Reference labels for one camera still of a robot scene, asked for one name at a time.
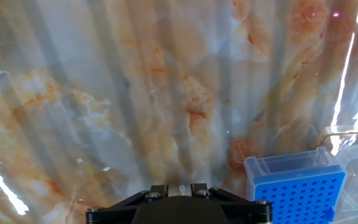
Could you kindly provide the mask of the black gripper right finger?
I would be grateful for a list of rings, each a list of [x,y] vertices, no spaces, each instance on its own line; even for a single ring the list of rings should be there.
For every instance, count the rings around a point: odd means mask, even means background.
[[[266,199],[249,201],[218,187],[191,184],[191,196],[214,202],[228,223],[272,224],[272,203]]]

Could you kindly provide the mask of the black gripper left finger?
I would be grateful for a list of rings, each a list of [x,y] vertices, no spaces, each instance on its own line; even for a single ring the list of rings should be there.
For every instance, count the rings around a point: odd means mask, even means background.
[[[86,224],[131,223],[141,205],[168,197],[168,186],[152,185],[110,207],[86,210]]]

